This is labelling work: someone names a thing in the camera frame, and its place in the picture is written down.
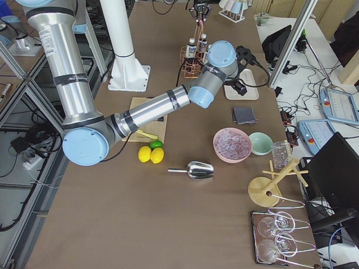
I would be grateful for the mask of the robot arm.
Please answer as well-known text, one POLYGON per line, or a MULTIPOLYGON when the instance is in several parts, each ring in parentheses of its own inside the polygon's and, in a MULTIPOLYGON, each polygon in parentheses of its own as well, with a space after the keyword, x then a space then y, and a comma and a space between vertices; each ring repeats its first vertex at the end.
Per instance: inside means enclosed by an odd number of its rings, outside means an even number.
POLYGON ((106 161, 109 150, 130 133, 194 103, 207 108, 219 89, 240 74, 233 45, 225 40, 209 49, 199 77, 124 113, 97 111, 75 39, 84 30, 84 1, 21 1, 28 23, 41 39, 64 112, 62 142, 67 158, 82 166, 106 161))

